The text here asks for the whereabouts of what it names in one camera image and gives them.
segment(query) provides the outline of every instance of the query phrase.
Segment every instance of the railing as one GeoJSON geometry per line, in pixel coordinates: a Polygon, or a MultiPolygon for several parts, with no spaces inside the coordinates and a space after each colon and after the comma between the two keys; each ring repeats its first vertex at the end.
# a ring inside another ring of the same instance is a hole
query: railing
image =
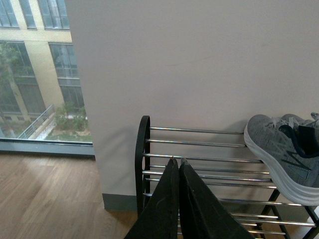
{"type": "Polygon", "coordinates": [[[25,129],[17,138],[28,139],[35,131],[55,112],[54,105],[50,105],[28,128],[25,129]]]}

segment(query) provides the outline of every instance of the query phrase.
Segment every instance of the yellow building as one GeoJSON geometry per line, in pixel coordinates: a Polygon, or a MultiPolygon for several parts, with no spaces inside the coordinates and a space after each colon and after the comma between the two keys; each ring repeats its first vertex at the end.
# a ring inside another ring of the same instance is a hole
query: yellow building
{"type": "Polygon", "coordinates": [[[7,120],[34,120],[52,104],[84,106],[64,0],[0,0],[0,42],[20,57],[11,97],[0,97],[7,120]]]}

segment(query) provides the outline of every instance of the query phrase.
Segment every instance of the building window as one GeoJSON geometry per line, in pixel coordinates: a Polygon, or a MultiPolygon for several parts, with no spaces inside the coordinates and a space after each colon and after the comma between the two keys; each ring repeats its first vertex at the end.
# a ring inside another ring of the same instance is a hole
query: building window
{"type": "Polygon", "coordinates": [[[21,110],[15,99],[9,82],[1,81],[0,85],[0,112],[20,114],[21,110]]]}
{"type": "Polygon", "coordinates": [[[8,91],[1,93],[1,102],[5,103],[1,105],[1,109],[4,112],[20,112],[15,94],[12,92],[12,84],[18,88],[29,114],[43,113],[45,105],[24,43],[1,43],[1,47],[6,49],[9,65],[1,69],[1,73],[6,75],[6,82],[1,84],[3,89],[8,91]]]}
{"type": "Polygon", "coordinates": [[[64,0],[39,0],[45,28],[70,29],[64,0]]]}
{"type": "Polygon", "coordinates": [[[30,8],[29,0],[19,0],[24,15],[27,28],[35,28],[35,22],[33,19],[32,11],[30,8]]]}
{"type": "Polygon", "coordinates": [[[0,0],[0,26],[18,27],[10,0],[0,0]]]}
{"type": "Polygon", "coordinates": [[[14,51],[14,60],[11,63],[11,68],[14,76],[34,76],[34,71],[26,51],[24,43],[10,42],[8,46],[14,51]]]}
{"type": "Polygon", "coordinates": [[[50,44],[50,48],[64,102],[75,110],[84,107],[73,46],[50,44]]]}
{"type": "Polygon", "coordinates": [[[72,45],[50,44],[58,78],[79,78],[72,45]]]}

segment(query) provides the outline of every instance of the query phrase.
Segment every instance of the gray baseboard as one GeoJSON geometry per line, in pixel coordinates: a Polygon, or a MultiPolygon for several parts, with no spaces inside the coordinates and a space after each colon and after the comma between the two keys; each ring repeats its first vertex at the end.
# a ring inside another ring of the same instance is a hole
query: gray baseboard
{"type": "Polygon", "coordinates": [[[115,211],[137,211],[136,196],[103,193],[104,209],[115,211]]]}

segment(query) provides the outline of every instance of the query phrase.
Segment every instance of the window sill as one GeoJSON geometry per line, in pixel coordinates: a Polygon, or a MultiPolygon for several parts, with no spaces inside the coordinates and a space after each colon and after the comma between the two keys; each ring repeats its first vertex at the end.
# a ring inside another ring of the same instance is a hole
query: window sill
{"type": "Polygon", "coordinates": [[[0,152],[94,158],[92,143],[0,138],[0,152]]]}

